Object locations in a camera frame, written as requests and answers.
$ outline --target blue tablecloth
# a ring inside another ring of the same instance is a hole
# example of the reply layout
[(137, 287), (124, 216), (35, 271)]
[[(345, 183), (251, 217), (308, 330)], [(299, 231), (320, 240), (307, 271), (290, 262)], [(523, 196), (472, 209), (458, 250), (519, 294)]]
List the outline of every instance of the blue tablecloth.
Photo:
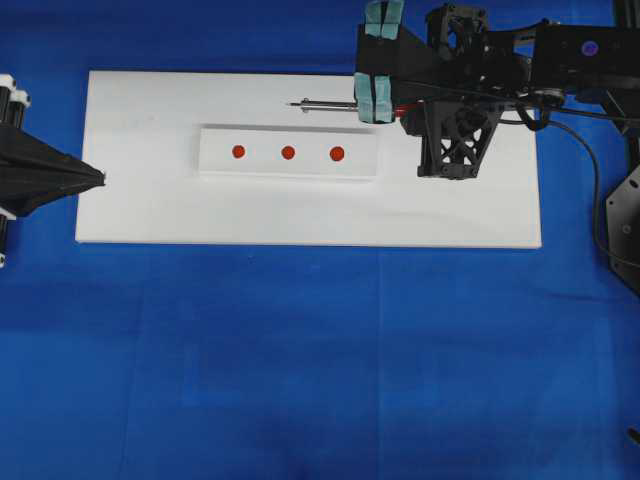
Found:
[[(364, 3), (5, 0), (0, 70), (79, 156), (90, 69), (349, 73)], [(612, 23), (604, 0), (469, 3)], [(615, 128), (566, 120), (610, 189)], [(76, 199), (12, 225), (0, 478), (638, 478), (638, 298), (592, 244), (588, 158), (538, 147), (539, 251), (78, 245)]]

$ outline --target purple sticker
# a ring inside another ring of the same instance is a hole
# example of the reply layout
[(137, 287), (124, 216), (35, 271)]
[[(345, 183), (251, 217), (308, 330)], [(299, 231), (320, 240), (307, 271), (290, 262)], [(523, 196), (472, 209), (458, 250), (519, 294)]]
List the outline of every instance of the purple sticker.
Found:
[(584, 42), (582, 45), (582, 54), (586, 57), (593, 57), (600, 51), (600, 46), (594, 41)]

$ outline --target black cable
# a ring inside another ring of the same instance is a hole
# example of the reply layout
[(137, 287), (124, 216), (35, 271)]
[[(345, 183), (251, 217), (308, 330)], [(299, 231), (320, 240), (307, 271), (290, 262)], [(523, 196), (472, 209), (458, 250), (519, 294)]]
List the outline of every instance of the black cable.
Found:
[[(525, 123), (519, 120), (500, 120), (500, 123), (504, 125), (524, 125)], [(591, 163), (593, 164), (593, 209), (592, 209), (592, 220), (593, 220), (593, 240), (597, 247), (605, 253), (607, 256), (613, 258), (614, 260), (627, 265), (629, 267), (640, 268), (640, 264), (631, 262), (629, 260), (625, 260), (622, 257), (619, 257), (611, 250), (609, 250), (600, 238), (599, 227), (600, 227), (600, 164), (598, 163), (598, 158), (596, 154), (593, 152), (593, 149), (589, 146), (584, 138), (582, 138), (575, 130), (571, 127), (568, 127), (564, 123), (550, 121), (549, 125), (552, 127), (559, 128), (564, 130), (569, 135), (571, 135), (575, 140), (577, 140), (589, 153), (589, 157), (591, 157)]]
[(525, 107), (538, 108), (540, 110), (548, 110), (551, 112), (565, 113), (567, 115), (577, 115), (580, 117), (597, 118), (599, 120), (612, 120), (614, 122), (640, 122), (640, 118), (635, 118), (635, 117), (618, 117), (615, 115), (605, 115), (603, 113), (586, 112), (584, 110), (574, 110), (572, 108), (560, 108), (560, 107), (552, 107), (547, 105), (540, 105), (539, 103), (536, 103), (530, 100), (523, 100), (519, 98), (509, 98), (502, 95), (494, 95), (492, 93), (478, 92), (476, 90), (442, 87), (440, 85), (432, 85), (430, 83), (424, 83), (424, 82), (414, 82), (412, 80), (403, 80), (400, 83), (404, 83), (406, 85), (414, 85), (417, 87), (426, 87), (426, 88), (434, 88), (437, 90), (444, 90), (457, 95), (474, 95), (477, 97), (485, 97), (485, 98), (490, 98), (492, 100), (499, 100), (501, 102), (513, 103), (515, 105), (524, 105)]

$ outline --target red circle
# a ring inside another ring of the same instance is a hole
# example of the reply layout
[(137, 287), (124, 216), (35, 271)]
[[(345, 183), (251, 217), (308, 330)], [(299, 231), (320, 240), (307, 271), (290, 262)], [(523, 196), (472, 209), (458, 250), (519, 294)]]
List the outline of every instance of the red circle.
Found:
[(331, 155), (331, 160), (333, 160), (334, 162), (339, 162), (344, 158), (344, 148), (333, 147), (329, 155)]
[(290, 145), (287, 145), (282, 149), (282, 156), (284, 157), (285, 160), (291, 160), (293, 157), (296, 156), (296, 149)]
[(233, 147), (232, 153), (235, 158), (242, 158), (246, 151), (242, 145), (236, 145)]

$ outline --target white platform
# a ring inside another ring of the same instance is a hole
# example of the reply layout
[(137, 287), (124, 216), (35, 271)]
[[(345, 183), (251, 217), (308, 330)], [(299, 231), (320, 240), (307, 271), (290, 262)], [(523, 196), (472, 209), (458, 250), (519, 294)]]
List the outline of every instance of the white platform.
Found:
[[(351, 77), (92, 72), (83, 160), (107, 173), (107, 186), (81, 195), (76, 239), (541, 246), (534, 135), (499, 127), (478, 179), (420, 179), (420, 141), (398, 123), (370, 126), (355, 114), (285, 106), (304, 97), (348, 101), (352, 91)], [(231, 144), (251, 136), (257, 144), (256, 131), (272, 142), (268, 155), (232, 159)], [(313, 157), (322, 166), (293, 163), (312, 158), (301, 154), (304, 146), (287, 164), (276, 151), (285, 139), (273, 140), (274, 131), (313, 134), (323, 145)], [(337, 167), (327, 159), (328, 146), (347, 137), (371, 142), (345, 148), (338, 163), (351, 173), (327, 173)], [(351, 150), (358, 155), (350, 157)]]

